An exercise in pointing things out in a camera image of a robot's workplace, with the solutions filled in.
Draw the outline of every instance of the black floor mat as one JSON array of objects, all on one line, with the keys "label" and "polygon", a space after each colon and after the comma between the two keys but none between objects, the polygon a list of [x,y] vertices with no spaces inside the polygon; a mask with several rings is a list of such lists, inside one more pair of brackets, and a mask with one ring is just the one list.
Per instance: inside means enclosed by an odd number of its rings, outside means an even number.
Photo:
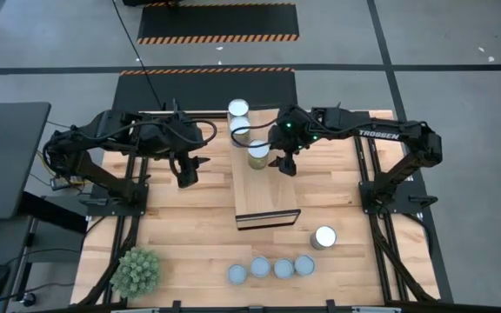
[{"label": "black floor mat", "polygon": [[154,3],[144,8],[138,43],[280,42],[298,36],[292,3],[181,4],[177,13]]},{"label": "black floor mat", "polygon": [[[251,108],[273,108],[297,103],[295,73],[291,68],[194,68],[148,70],[148,78],[161,102],[175,97],[182,110],[227,110],[233,99],[246,100]],[[142,70],[121,73],[113,108],[159,110]]]}]

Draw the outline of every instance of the hazard stripe tape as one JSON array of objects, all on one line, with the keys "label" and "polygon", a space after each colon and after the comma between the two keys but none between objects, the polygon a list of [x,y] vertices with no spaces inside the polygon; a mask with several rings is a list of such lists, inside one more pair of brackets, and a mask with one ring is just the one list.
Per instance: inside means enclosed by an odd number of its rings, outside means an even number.
[{"label": "hazard stripe tape", "polygon": [[269,35],[215,35],[185,37],[146,37],[138,38],[138,44],[174,44],[174,43],[256,43],[297,41],[297,34]]},{"label": "hazard stripe tape", "polygon": [[[207,3],[207,4],[179,4],[179,7],[208,7],[208,6],[245,6],[245,5],[295,5],[294,3]],[[149,3],[144,8],[149,7],[164,7],[167,6],[165,2],[162,3]]]},{"label": "hazard stripe tape", "polygon": [[267,67],[267,68],[220,68],[220,69],[169,69],[169,70],[124,70],[120,76],[123,75],[159,75],[159,74],[197,74],[197,73],[247,73],[247,72],[295,72],[294,69],[289,67]]}]

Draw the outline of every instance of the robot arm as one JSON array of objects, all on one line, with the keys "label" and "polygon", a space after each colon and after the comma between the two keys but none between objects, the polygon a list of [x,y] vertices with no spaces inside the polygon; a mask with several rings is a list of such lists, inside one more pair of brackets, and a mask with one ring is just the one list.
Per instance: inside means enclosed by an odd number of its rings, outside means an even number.
[{"label": "robot arm", "polygon": [[[182,111],[156,119],[149,114],[106,110],[85,126],[73,125],[68,131],[56,131],[44,145],[43,157],[48,167],[59,176],[81,176],[102,186],[111,196],[121,197],[127,202],[136,201],[135,184],[94,164],[88,150],[102,148],[136,157],[167,158],[179,188],[185,188],[198,181],[199,164],[209,160],[197,156],[190,158],[189,152],[204,147],[216,134],[214,131],[212,137],[203,140],[197,122],[208,123],[216,129],[213,123],[194,121]],[[177,171],[175,161],[178,161],[180,171]]]},{"label": "robot arm", "polygon": [[374,181],[373,196],[380,203],[391,201],[397,186],[421,167],[442,162],[442,140],[425,122],[399,122],[369,117],[367,112],[333,108],[313,108],[307,112],[296,105],[280,109],[277,125],[271,127],[271,149],[283,150],[270,164],[287,175],[295,176],[293,154],[309,149],[322,138],[346,139],[352,136],[386,139],[405,143],[410,152],[390,171],[380,173]]}]

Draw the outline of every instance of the wooden tabletop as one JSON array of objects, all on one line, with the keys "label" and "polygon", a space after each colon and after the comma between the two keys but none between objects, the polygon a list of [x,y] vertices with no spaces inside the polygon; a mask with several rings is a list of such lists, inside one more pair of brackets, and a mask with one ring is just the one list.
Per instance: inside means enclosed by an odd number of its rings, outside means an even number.
[{"label": "wooden tabletop", "polygon": [[[392,118],[389,110],[370,113]],[[302,213],[295,225],[237,231],[227,123],[212,121],[218,134],[197,151],[211,159],[198,169],[197,184],[180,190],[166,161],[150,161],[148,209],[140,222],[137,246],[156,251],[162,259],[162,281],[153,294],[129,300],[129,306],[170,307],[174,300],[186,307],[324,306],[326,299],[334,299],[336,305],[382,304],[370,226],[357,189],[360,172],[353,140],[321,140],[296,156],[297,176],[293,179]],[[382,170],[403,157],[400,143],[377,140],[377,148]],[[122,176],[126,160],[107,152],[103,167]],[[438,297],[423,229],[402,216],[393,216],[393,223],[405,266],[429,294]],[[88,293],[107,267],[115,225],[116,218],[108,217],[86,238],[72,303]],[[319,251],[310,246],[309,237],[321,225],[336,230],[337,244]],[[272,274],[249,276],[238,286],[227,282],[232,264],[248,268],[254,256],[265,256],[273,263],[300,254],[314,257],[317,267],[313,275],[290,280]],[[396,298],[393,270],[389,262],[386,266]]]}]

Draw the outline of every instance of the concrete floor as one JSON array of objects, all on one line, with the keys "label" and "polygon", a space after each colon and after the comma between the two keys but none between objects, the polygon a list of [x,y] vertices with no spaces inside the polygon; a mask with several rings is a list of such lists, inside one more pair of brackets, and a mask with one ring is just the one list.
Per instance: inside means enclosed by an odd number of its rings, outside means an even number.
[{"label": "concrete floor", "polygon": [[[196,1],[247,2],[186,0]],[[382,63],[365,0],[293,2],[301,32],[296,43],[138,49],[146,65]],[[394,64],[501,63],[501,0],[376,0],[376,5]],[[118,6],[135,37],[142,9]],[[0,68],[89,66],[137,66],[110,0],[5,1],[0,12]],[[423,173],[429,194],[440,199],[432,211],[454,300],[501,305],[501,71],[416,71],[396,76],[407,116],[426,120],[444,141],[444,162]],[[85,124],[111,107],[117,78],[118,74],[0,75],[0,102],[48,101],[52,122]],[[382,71],[298,70],[296,81],[304,107],[341,101],[352,110],[394,108]],[[53,130],[54,126],[46,127],[43,142]],[[101,160],[101,151],[95,153]],[[32,173],[50,178],[38,160]],[[34,179],[27,190],[50,194]],[[30,286],[47,283],[48,269],[59,273],[58,279],[51,278],[55,281],[74,280],[75,266],[42,265],[34,270]],[[63,307],[69,294],[67,288],[40,291],[41,304],[31,310]]]}]

